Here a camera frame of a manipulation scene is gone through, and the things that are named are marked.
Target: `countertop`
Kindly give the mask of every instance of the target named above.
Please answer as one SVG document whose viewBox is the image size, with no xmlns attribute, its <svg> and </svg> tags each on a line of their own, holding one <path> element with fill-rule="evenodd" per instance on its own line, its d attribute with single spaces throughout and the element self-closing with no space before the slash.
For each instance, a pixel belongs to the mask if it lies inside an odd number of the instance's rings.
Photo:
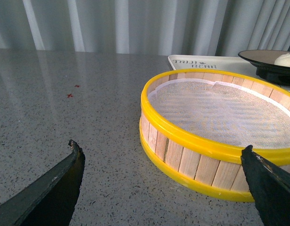
<svg viewBox="0 0 290 226">
<path fill-rule="evenodd" d="M 166 56 L 0 49 L 0 204 L 73 139 L 86 162 L 72 226 L 262 226 L 254 203 L 192 191 L 146 156 L 141 91 L 169 70 Z"/>
</svg>

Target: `white round object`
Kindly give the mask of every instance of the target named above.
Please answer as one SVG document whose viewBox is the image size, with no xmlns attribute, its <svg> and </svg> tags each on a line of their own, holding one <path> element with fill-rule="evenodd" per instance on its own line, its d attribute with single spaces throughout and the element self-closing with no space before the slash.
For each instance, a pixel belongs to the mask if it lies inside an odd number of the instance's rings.
<svg viewBox="0 0 290 226">
<path fill-rule="evenodd" d="M 283 54 L 275 60 L 275 65 L 290 67 L 290 53 Z"/>
</svg>

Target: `white tray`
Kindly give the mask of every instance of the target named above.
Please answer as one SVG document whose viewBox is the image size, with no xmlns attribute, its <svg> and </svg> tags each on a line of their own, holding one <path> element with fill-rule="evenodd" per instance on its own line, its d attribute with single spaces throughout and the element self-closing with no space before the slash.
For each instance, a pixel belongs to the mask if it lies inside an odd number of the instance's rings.
<svg viewBox="0 0 290 226">
<path fill-rule="evenodd" d="M 264 80 L 256 75 L 256 67 L 240 57 L 228 56 L 189 56 L 170 55 L 170 65 L 174 70 L 189 68 L 204 68 L 244 74 L 250 77 Z M 280 86 L 290 92 L 290 87 Z"/>
</svg>

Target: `round sieve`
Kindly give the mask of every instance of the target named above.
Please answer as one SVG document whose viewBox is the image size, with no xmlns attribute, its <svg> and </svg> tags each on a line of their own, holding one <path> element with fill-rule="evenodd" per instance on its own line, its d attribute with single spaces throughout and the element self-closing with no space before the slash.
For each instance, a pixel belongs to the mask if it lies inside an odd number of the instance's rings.
<svg viewBox="0 0 290 226">
<path fill-rule="evenodd" d="M 165 174 L 216 198 L 252 202 L 241 150 L 290 173 L 290 93 L 268 82 L 210 69 L 165 72 L 141 94 L 140 138 Z"/>
</svg>

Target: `white curtain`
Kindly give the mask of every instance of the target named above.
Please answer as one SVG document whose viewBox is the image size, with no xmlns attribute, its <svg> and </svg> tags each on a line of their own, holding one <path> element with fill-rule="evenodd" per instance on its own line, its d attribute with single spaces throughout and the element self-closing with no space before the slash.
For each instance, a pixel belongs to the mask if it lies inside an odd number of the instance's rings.
<svg viewBox="0 0 290 226">
<path fill-rule="evenodd" d="M 290 0 L 1 0 L 0 48 L 205 56 L 290 51 Z"/>
</svg>

